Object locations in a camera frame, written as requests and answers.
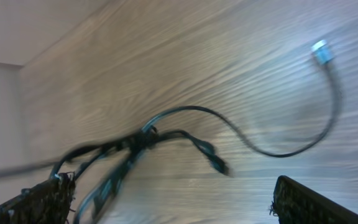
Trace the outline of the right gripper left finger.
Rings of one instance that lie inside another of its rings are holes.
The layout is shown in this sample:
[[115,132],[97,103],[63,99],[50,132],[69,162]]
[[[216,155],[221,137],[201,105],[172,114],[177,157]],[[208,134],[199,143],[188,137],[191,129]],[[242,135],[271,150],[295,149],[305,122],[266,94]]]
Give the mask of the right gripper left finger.
[[0,224],[67,223],[75,193],[74,175],[60,173],[0,204]]

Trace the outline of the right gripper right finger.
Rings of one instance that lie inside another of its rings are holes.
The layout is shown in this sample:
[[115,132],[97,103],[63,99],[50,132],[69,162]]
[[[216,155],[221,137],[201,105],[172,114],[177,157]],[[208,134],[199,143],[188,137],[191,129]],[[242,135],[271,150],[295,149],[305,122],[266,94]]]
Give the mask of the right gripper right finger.
[[358,214],[285,175],[277,179],[269,214],[279,224],[358,224]]

